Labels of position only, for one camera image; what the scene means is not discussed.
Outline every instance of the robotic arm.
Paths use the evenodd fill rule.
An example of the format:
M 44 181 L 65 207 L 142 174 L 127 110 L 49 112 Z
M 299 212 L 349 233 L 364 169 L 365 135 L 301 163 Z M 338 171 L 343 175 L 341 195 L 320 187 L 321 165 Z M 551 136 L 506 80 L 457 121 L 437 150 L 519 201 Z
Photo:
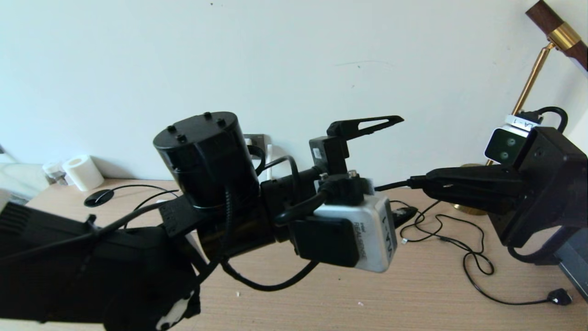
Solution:
M 387 122 L 359 129 L 376 120 Z M 0 317 L 166 330 L 200 312 L 200 285 L 219 264 L 268 291 L 291 286 L 319 262 L 384 272 L 396 250 L 395 227 L 416 210 L 405 210 L 409 217 L 393 213 L 384 194 L 348 171 L 346 142 L 402 121 L 335 122 L 327 136 L 310 140 L 315 166 L 298 172 L 291 157 L 254 169 L 250 154 L 259 151 L 245 145 L 235 114 L 187 118 L 153 141 L 183 195 L 104 228 L 92 215 L 81 223 L 0 198 Z M 283 161 L 292 175 L 258 183 L 258 174 Z M 437 169 L 393 186 L 490 212 L 509 247 L 548 227 L 586 227 L 586 156 L 551 128 L 535 128 L 512 166 Z M 160 226 L 119 229 L 155 209 Z M 229 264 L 233 256 L 286 240 L 310 260 L 288 282 L 255 284 Z

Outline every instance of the wall socket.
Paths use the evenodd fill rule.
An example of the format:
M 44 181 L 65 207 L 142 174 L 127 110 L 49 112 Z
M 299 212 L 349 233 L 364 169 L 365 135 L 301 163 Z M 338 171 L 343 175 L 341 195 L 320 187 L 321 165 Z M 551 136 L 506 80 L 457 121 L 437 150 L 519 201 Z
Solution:
M 249 144 L 249 142 L 251 142 L 250 145 L 257 146 L 257 147 L 263 149 L 264 153 L 268 152 L 266 150 L 267 145 L 265 144 L 265 135 L 264 134 L 244 134 L 243 137 L 245 138 L 245 141 L 247 144 Z M 259 157 L 252 155 L 251 159 L 259 160 Z

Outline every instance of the toilet paper roll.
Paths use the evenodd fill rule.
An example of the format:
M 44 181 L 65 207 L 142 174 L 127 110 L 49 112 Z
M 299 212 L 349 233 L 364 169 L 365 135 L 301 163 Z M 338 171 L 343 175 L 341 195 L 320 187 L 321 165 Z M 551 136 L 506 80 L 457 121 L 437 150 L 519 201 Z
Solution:
M 104 177 L 89 155 L 78 155 L 71 158 L 62 164 L 62 168 L 80 191 L 89 191 L 104 182 Z

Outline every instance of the wooden desk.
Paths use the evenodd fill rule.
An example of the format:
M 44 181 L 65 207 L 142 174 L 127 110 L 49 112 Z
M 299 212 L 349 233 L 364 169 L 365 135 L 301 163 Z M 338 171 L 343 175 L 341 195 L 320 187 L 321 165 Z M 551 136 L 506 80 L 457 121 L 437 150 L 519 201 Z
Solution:
M 176 187 L 170 181 L 108 180 L 100 189 L 139 183 L 169 189 Z M 155 193 L 151 188 L 121 189 L 108 203 L 89 209 L 82 204 L 89 193 L 81 193 L 75 187 L 52 186 L 29 206 L 80 221 L 89 213 L 97 214 L 98 224 L 104 225 L 130 212 Z M 396 189 L 388 194 L 421 210 L 433 202 L 416 190 Z M 252 290 L 218 268 L 203 284 L 202 314 L 183 320 L 172 330 L 587 329 L 588 305 L 558 267 L 537 267 L 511 258 L 486 216 L 466 216 L 447 203 L 439 204 L 428 215 L 435 213 L 466 218 L 485 230 L 487 256 L 495 264 L 496 274 L 484 276 L 473 263 L 470 270 L 480 287 L 491 295 L 509 301 L 538 300 L 545 298 L 549 291 L 564 287 L 572 294 L 574 302 L 566 307 L 553 304 L 517 307 L 492 302 L 467 281 L 462 270 L 463 251 L 431 239 L 399 244 L 386 273 L 321 264 L 297 285 L 274 293 Z M 159 214 L 151 212 L 131 226 L 158 223 Z M 479 248 L 479 233 L 471 226 L 448 220 L 441 233 L 458 238 L 474 249 Z M 417 234 L 407 231 L 405 235 Z M 534 236 L 534 245 L 527 245 L 526 250 L 539 247 L 548 235 Z M 306 261 L 294 254 L 290 243 L 282 243 L 237 257 L 232 264 L 252 280 L 275 284 L 298 272 Z M 102 330 L 102 326 L 0 320 L 0 330 L 87 331 Z

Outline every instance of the black cylindrical motor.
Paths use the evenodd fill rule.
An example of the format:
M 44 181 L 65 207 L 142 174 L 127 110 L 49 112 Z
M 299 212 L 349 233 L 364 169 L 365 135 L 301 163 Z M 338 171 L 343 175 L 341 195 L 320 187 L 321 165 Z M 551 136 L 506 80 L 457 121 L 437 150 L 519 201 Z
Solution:
M 153 144 L 194 208 L 223 206 L 226 187 L 232 190 L 234 209 L 259 194 L 239 121 L 231 112 L 205 112 L 174 123 Z

